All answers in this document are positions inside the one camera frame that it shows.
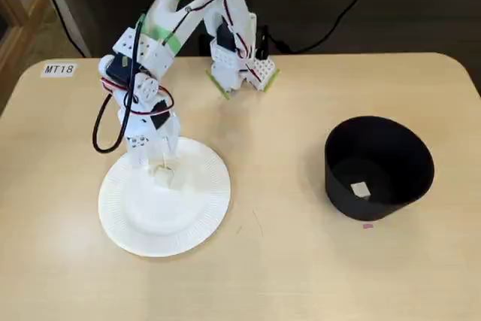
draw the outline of power cord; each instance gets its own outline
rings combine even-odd
[[[57,1],[52,0],[52,3],[53,3],[53,6],[55,8],[55,11],[57,12],[57,14],[59,16],[60,23],[62,24],[62,28],[63,28],[65,34],[67,35],[68,40],[74,46],[74,48],[77,50],[77,52],[82,56],[82,58],[86,58],[85,53],[80,49],[80,47],[74,42],[74,39],[72,39],[72,37],[70,36],[70,33],[68,32],[68,28],[65,24],[65,21],[63,20],[62,13],[60,13],[60,9],[59,9],[59,5],[57,4]]]
[[[137,74],[137,66],[138,66],[137,65],[138,43],[139,43],[139,39],[141,38],[141,30],[142,30],[142,25],[144,24],[144,17],[145,16],[143,15],[139,19],[137,23],[137,28],[135,29],[134,46],[132,47],[132,62],[130,63],[130,77],[129,77],[129,83],[127,85],[126,110],[123,115],[122,126],[120,127],[120,132],[119,132],[119,135],[117,136],[117,140],[115,141],[115,143],[111,147],[102,149],[98,145],[98,139],[97,139],[100,121],[104,116],[105,108],[107,107],[108,102],[112,98],[111,93],[107,95],[107,97],[104,100],[104,103],[102,103],[102,106],[100,107],[100,111],[98,112],[97,119],[95,120],[95,125],[93,126],[92,144],[95,150],[99,153],[105,154],[105,153],[111,153],[115,151],[122,143],[123,136],[126,133],[127,124],[129,123],[130,112],[132,110],[132,101],[134,100],[135,75]]]
[[[321,38],[319,39],[316,43],[311,44],[308,47],[301,48],[300,50],[292,50],[292,48],[285,42],[285,41],[279,41],[275,39],[270,33],[269,29],[267,26],[265,26],[262,30],[262,43],[261,46],[258,50],[258,58],[261,56],[264,57],[265,54],[268,53],[268,42],[265,40],[267,38],[271,39],[272,42],[274,43],[275,47],[277,50],[279,50],[282,54],[302,54],[309,52],[310,50],[317,48],[319,45],[324,43],[331,37],[331,35],[334,33],[336,30],[337,26],[339,26],[341,20],[346,16],[349,11],[354,8],[354,6],[357,4],[358,0],[352,0],[349,5],[337,16],[336,20],[334,21],[334,25],[331,27],[331,29]]]

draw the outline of white paper plate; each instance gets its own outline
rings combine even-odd
[[[177,161],[169,166],[185,167],[181,188],[160,187],[145,166],[132,165],[128,154],[105,176],[98,214],[117,246],[139,256],[172,256],[201,244],[219,227],[231,198],[221,158],[202,143],[180,138]]]

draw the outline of wall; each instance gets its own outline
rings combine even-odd
[[[109,51],[148,0],[67,0],[94,56]],[[303,47],[323,35],[350,0],[247,0],[259,24]],[[317,53],[439,52],[467,67],[481,89],[481,0],[361,0]],[[182,54],[196,54],[196,39]]]

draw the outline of white sticker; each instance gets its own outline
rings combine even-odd
[[[369,199],[371,192],[369,192],[368,185],[365,182],[351,184],[352,191],[360,198]]]
[[[73,77],[77,63],[47,63],[42,71],[42,78]]]

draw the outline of green tape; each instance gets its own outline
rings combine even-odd
[[[224,98],[229,100],[231,97],[229,97],[228,93],[220,86],[217,79],[214,78],[214,76],[208,70],[206,70],[205,73],[209,76],[210,80],[213,81],[213,83],[216,85],[216,88],[222,93],[222,95],[224,95]]]
[[[280,73],[280,69],[277,69],[276,72],[274,73],[274,75],[269,80],[269,83],[267,83],[267,85],[264,87],[264,92],[267,92],[269,90],[269,88],[271,88],[272,83],[274,82],[274,80],[276,79],[276,77],[279,73]]]
[[[164,41],[170,34],[171,31],[162,28],[161,26],[153,26],[147,27],[146,24],[142,27],[142,34],[145,34],[147,37],[152,38],[156,41]],[[171,35],[171,37],[167,41],[167,45],[171,48],[172,53],[177,55],[180,52],[180,48],[182,48],[182,44],[175,35]]]

